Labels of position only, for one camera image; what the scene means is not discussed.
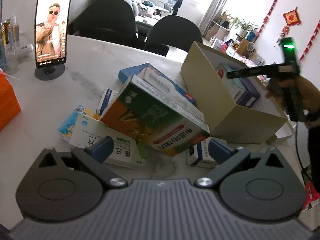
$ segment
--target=phone stand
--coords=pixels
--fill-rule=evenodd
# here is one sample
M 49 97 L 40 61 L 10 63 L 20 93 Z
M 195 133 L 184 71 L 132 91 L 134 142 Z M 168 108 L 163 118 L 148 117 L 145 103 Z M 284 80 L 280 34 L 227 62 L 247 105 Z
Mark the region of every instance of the phone stand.
M 52 80 L 61 76 L 64 73 L 64 70 L 65 70 L 64 64 L 36 68 L 35 76 L 37 79 L 40 79 L 40 80 L 45 80 L 45 81 Z

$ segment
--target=curtain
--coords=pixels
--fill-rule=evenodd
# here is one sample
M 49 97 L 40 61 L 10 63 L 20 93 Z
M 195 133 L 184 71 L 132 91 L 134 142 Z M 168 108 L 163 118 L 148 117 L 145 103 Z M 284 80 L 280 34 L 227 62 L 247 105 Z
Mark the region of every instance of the curtain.
M 202 17 L 202 20 L 199 24 L 199 30 L 201 32 L 202 36 L 205 36 L 211 22 L 214 20 L 214 18 L 218 15 L 220 11 L 222 11 L 225 3 L 227 0 L 212 0 L 209 9 Z

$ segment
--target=phone screen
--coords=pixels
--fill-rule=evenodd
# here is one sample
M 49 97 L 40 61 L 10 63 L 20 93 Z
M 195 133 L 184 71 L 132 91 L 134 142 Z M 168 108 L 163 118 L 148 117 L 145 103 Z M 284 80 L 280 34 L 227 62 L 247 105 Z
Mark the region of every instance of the phone screen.
M 70 0 L 37 0 L 35 53 L 37 67 L 67 60 L 67 24 Z

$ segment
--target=man in sunglasses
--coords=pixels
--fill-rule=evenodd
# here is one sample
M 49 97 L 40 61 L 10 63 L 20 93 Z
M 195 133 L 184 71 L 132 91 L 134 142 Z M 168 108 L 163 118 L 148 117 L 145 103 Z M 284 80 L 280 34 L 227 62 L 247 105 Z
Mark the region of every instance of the man in sunglasses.
M 59 58 L 62 41 L 62 28 L 56 23 L 60 14 L 60 5 L 49 6 L 47 21 L 36 25 L 36 51 L 39 59 Z

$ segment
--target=black cable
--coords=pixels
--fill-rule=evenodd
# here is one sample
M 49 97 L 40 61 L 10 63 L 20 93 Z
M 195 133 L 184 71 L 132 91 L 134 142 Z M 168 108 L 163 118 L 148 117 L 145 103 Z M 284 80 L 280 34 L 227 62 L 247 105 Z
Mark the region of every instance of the black cable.
M 308 178 L 308 180 L 310 180 L 312 182 L 312 179 L 310 178 L 310 176 L 307 174 L 305 168 L 303 167 L 302 165 L 302 162 L 301 162 L 301 159 L 300 159 L 300 155 L 299 155 L 299 150 L 298 150 L 298 122 L 297 122 L 297 125 L 296 125 L 296 134 L 295 134 L 295 145 L 296 145 L 296 152 L 297 152 L 297 157 L 298 157 L 298 161 L 299 161 L 299 164 L 301 166 L 301 169 L 302 169 L 302 173 L 304 173 L 304 175 Z

